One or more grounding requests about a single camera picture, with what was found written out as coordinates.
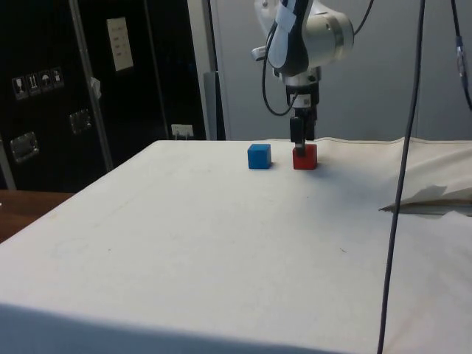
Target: white wall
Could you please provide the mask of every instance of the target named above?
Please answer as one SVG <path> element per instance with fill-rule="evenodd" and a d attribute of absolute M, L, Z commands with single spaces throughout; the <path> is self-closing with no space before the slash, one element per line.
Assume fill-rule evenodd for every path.
<path fill-rule="evenodd" d="M 325 0 L 345 12 L 354 27 L 368 0 Z M 253 0 L 211 0 L 223 112 L 230 139 L 287 138 L 288 117 L 267 112 L 261 93 L 262 65 L 250 51 L 264 44 Z M 427 0 L 423 79 L 415 135 L 427 139 L 472 138 L 456 70 L 451 5 Z M 472 1 L 457 0 L 462 34 L 472 48 Z M 376 0 L 350 56 L 323 68 L 317 136 L 396 139 L 405 131 L 412 95 L 419 1 Z M 268 77 L 271 103 L 285 107 L 285 88 Z"/>

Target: red cube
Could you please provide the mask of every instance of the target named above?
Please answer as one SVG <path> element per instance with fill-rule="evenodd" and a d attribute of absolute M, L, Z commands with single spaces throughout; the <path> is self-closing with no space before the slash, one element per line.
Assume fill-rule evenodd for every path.
<path fill-rule="evenodd" d="M 318 166 L 318 153 L 316 145 L 306 145 L 305 155 L 298 156 L 294 148 L 294 169 L 295 170 L 315 170 Z"/>

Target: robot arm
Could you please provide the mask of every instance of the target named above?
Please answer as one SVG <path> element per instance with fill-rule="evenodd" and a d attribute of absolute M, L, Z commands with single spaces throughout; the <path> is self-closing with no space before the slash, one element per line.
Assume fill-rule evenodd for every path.
<path fill-rule="evenodd" d="M 254 6 L 266 35 L 276 27 L 268 62 L 283 77 L 340 60 L 353 47 L 349 18 L 317 0 L 255 0 Z"/>
<path fill-rule="evenodd" d="M 268 48 L 254 49 L 252 55 L 267 60 L 286 85 L 287 102 L 295 108 L 291 141 L 304 156 L 305 140 L 315 139 L 320 68 L 350 52 L 353 26 L 345 14 L 318 0 L 255 0 L 254 6 Z"/>

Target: electrical socket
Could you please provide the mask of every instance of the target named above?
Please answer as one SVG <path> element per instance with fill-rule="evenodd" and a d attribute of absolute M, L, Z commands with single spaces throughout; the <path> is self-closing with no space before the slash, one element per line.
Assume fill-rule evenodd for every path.
<path fill-rule="evenodd" d="M 176 138 L 193 138 L 193 126 L 186 124 L 172 124 L 172 135 Z"/>

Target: wooden table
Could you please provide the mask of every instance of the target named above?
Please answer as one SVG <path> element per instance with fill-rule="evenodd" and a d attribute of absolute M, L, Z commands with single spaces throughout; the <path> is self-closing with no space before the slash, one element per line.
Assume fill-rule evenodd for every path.
<path fill-rule="evenodd" d="M 0 243 L 72 196 L 69 193 L 0 190 Z"/>

